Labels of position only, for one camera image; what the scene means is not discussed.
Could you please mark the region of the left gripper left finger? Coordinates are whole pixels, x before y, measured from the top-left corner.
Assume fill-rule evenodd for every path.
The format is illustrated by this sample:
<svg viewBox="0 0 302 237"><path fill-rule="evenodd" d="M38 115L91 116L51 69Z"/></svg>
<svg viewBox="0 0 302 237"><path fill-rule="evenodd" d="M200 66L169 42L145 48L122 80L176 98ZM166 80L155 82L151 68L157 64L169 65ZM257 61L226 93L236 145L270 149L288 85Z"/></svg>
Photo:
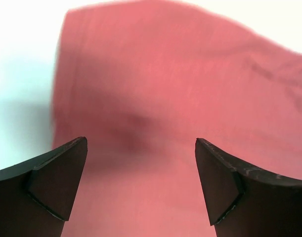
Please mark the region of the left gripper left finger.
<svg viewBox="0 0 302 237"><path fill-rule="evenodd" d="M87 139L0 170L0 237L59 237L70 218Z"/></svg>

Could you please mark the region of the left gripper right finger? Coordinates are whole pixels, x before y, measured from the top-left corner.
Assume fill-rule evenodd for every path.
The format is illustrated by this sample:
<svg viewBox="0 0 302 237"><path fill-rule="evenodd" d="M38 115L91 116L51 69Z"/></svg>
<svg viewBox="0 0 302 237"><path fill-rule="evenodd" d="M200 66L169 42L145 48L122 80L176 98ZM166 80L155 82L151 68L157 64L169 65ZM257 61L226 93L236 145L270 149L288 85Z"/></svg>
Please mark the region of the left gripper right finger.
<svg viewBox="0 0 302 237"><path fill-rule="evenodd" d="M276 174L198 138L195 157L219 237L302 237L302 180Z"/></svg>

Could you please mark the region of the salmon pink t-shirt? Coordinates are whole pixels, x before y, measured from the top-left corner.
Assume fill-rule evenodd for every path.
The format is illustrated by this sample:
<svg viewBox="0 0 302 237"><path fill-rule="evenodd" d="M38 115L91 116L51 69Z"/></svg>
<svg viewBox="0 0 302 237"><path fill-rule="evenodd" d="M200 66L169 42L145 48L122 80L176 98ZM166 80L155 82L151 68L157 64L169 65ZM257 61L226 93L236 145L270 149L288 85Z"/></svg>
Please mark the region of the salmon pink t-shirt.
<svg viewBox="0 0 302 237"><path fill-rule="evenodd" d="M213 237L195 141L302 179L302 55L164 0L65 16L54 146L88 154L65 237Z"/></svg>

